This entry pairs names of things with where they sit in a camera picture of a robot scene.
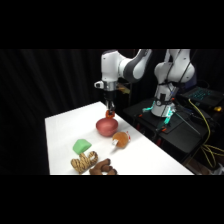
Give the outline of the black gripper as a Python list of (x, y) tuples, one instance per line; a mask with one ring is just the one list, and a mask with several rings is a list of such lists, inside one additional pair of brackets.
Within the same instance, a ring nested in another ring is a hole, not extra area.
[(116, 100), (116, 91), (105, 91), (104, 98), (107, 101), (106, 102), (107, 111), (111, 112), (112, 114), (113, 112), (115, 112), (116, 109), (116, 106), (114, 104)]

